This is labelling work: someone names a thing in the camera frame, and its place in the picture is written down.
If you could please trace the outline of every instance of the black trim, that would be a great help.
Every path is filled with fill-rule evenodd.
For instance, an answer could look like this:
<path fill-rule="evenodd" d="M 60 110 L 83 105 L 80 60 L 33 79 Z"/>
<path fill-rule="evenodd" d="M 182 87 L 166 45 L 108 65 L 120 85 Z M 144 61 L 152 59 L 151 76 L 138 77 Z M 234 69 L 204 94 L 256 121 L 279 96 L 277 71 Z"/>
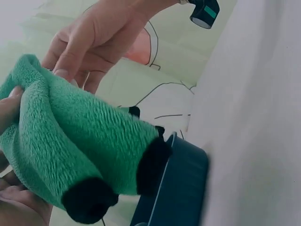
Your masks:
<path fill-rule="evenodd" d="M 138 194 L 155 195 L 157 184 L 171 154 L 172 149 L 164 142 L 163 137 L 157 137 L 152 141 L 138 165 L 136 175 Z"/>
<path fill-rule="evenodd" d="M 100 221 L 108 208 L 117 202 L 118 195 L 101 178 L 81 181 L 62 197 L 62 204 L 68 215 L 81 224 Z"/>

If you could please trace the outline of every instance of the hand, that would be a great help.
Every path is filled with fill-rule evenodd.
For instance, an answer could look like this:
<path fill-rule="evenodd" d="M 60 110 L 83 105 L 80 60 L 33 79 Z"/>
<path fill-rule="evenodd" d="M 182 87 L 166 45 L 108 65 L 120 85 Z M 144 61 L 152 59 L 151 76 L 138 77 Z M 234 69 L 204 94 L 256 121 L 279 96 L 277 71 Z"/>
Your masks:
<path fill-rule="evenodd" d="M 0 135 L 19 114 L 22 89 L 15 88 L 0 100 Z M 0 173 L 9 165 L 0 150 Z M 48 226 L 52 206 L 30 192 L 11 171 L 0 178 L 1 226 Z"/>
<path fill-rule="evenodd" d="M 178 0 L 99 0 L 53 38 L 42 66 L 95 93 L 147 21 Z"/>

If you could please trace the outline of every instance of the green towel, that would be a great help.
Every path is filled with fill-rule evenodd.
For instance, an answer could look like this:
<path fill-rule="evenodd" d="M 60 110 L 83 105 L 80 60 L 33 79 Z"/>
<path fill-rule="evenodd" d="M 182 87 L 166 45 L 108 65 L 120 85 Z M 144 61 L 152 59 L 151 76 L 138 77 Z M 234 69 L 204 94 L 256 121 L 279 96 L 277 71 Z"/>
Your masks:
<path fill-rule="evenodd" d="M 0 99 L 22 86 L 20 117 L 0 137 L 21 182 L 80 223 L 99 221 L 119 194 L 152 194 L 170 147 L 162 131 L 22 56 Z"/>

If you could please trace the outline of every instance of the finger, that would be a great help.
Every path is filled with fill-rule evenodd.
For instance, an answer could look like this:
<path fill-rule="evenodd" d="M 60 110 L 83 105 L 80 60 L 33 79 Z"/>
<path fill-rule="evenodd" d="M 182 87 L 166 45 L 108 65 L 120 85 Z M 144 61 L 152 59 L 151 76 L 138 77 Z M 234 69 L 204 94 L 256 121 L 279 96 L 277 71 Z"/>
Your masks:
<path fill-rule="evenodd" d="M 9 162 L 5 157 L 3 151 L 0 150 L 0 173 L 2 173 L 9 166 Z"/>
<path fill-rule="evenodd" d="M 52 71 L 55 68 L 55 65 L 56 65 L 60 55 L 66 49 L 66 46 L 67 46 L 67 43 L 60 40 L 60 38 L 56 35 L 53 38 L 53 40 L 51 41 L 49 50 L 46 53 L 44 59 L 42 60 L 42 63 L 41 63 L 42 67 L 47 68 Z"/>
<path fill-rule="evenodd" d="M 92 94 L 95 94 L 98 89 L 99 83 L 104 76 L 105 76 L 104 72 L 91 71 L 85 83 L 84 90 Z"/>
<path fill-rule="evenodd" d="M 92 32 L 80 25 L 72 34 L 65 51 L 60 55 L 54 73 L 67 81 L 71 81 L 82 64 L 86 52 L 93 44 Z"/>
<path fill-rule="evenodd" d="M 0 178 L 0 191 L 3 191 L 5 189 L 7 189 L 8 187 L 10 187 L 10 184 L 5 181 L 4 179 Z"/>
<path fill-rule="evenodd" d="M 77 82 L 77 85 L 80 87 L 80 88 L 83 88 L 84 87 L 84 84 L 87 80 L 87 77 L 89 76 L 89 71 L 79 71 L 74 79 L 75 81 Z"/>
<path fill-rule="evenodd" d="M 16 87 L 8 98 L 0 100 L 0 135 L 19 114 L 22 93 L 22 88 Z"/>
<path fill-rule="evenodd" d="M 2 179 L 4 179 L 11 186 L 22 186 L 22 188 L 25 188 L 25 186 L 22 185 L 21 181 L 18 179 L 13 170 L 3 176 Z"/>

